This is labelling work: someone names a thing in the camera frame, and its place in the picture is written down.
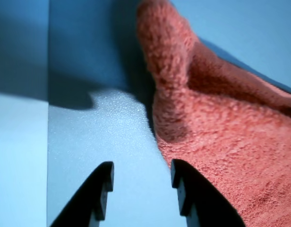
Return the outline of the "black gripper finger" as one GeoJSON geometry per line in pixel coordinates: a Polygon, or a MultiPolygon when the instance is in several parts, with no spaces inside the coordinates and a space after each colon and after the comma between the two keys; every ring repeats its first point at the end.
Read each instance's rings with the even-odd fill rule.
{"type": "Polygon", "coordinates": [[[102,162],[79,187],[52,227],[98,227],[105,220],[108,193],[113,191],[114,163],[102,162]]]}
{"type": "Polygon", "coordinates": [[[236,209],[192,165],[171,161],[171,184],[177,189],[180,215],[188,227],[244,227],[236,209]]]}

